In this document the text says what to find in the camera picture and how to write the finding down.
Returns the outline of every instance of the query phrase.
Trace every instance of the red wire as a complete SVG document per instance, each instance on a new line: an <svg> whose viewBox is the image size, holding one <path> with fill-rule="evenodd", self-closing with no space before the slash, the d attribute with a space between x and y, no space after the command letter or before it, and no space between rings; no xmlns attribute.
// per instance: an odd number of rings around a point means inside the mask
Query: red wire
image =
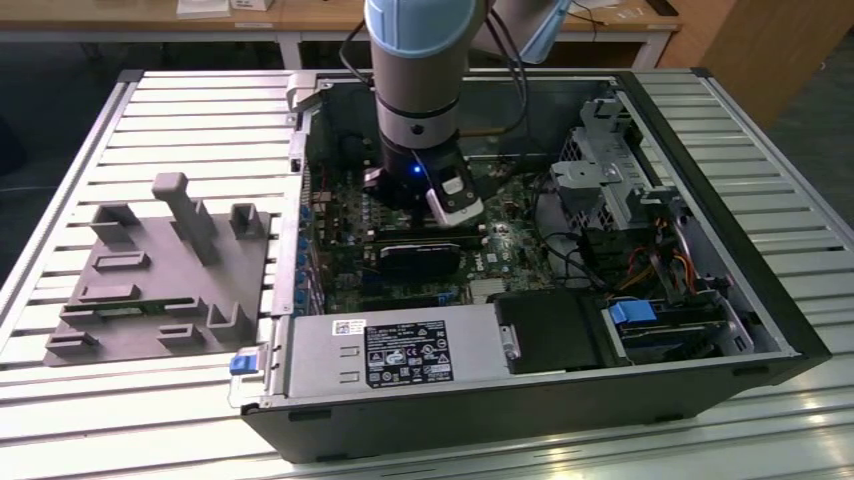
<svg viewBox="0 0 854 480"><path fill-rule="evenodd" d="M628 272L625 273L625 275L631 275L631 270L635 268L635 255L637 255L637 253L643 251L645 251L645 247L637 247L632 250L631 255L628 255Z"/></svg>

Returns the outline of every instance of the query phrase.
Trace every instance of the paper on desk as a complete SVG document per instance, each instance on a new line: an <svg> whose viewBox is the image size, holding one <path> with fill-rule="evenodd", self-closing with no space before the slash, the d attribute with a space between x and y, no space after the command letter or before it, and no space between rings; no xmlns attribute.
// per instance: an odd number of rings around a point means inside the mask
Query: paper on desk
<svg viewBox="0 0 854 480"><path fill-rule="evenodd" d="M230 16L228 0L177 0L174 13L180 20Z"/></svg>
<svg viewBox="0 0 854 480"><path fill-rule="evenodd" d="M587 7L589 10L593 8L612 7L623 3L623 0L572 0L569 3L569 13L577 14L577 12L585 12Z"/></svg>

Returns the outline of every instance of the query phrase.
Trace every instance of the circuit board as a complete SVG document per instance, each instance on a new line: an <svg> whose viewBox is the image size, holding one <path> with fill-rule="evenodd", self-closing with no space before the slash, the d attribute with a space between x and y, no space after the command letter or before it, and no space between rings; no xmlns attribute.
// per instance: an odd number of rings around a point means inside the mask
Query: circuit board
<svg viewBox="0 0 854 480"><path fill-rule="evenodd" d="M501 168L499 161L471 165L475 176L495 175ZM412 218L363 193L359 172L328 177L320 172L317 177L312 208L327 313L484 303L484 289L499 293L552 286L549 265L533 240L529 179L513 177L507 182L484 202L484 215L473 224L449 231L448 238L429 238L429 244L461 245L452 274L391 280L375 265L380 249L395 243L380 237L405 235ZM431 228L429 217L423 223L425 229L441 232Z"/></svg>

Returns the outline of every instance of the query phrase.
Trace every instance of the desk leg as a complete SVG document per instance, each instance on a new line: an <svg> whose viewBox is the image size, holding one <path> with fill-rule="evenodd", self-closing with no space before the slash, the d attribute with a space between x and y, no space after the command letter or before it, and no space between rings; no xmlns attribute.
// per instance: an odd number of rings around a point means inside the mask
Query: desk leg
<svg viewBox="0 0 854 480"><path fill-rule="evenodd" d="M647 40L640 47L637 56L635 57L635 63L631 66L633 70L652 70L657 65L657 60L664 53L664 47L667 47L667 40L672 32L649 32Z"/></svg>
<svg viewBox="0 0 854 480"><path fill-rule="evenodd" d="M299 54L300 40L300 34L297 32L284 32L276 35L285 70L303 69L303 58Z"/></svg>

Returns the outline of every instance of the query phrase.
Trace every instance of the robotic arm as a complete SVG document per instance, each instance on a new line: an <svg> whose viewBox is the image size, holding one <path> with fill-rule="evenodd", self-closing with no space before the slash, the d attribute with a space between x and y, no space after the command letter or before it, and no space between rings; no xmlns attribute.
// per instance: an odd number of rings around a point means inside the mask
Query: robotic arm
<svg viewBox="0 0 854 480"><path fill-rule="evenodd" d="M384 196L404 208L425 202L441 226L457 225L483 212L457 145L456 109L468 50L472 46L499 50L491 24L497 16L512 19L505 22L511 38L500 40L524 45L521 60L537 63L553 43L568 4L568 0L365 1L383 158L383 168L368 174L365 185L392 185L395 193Z"/></svg>

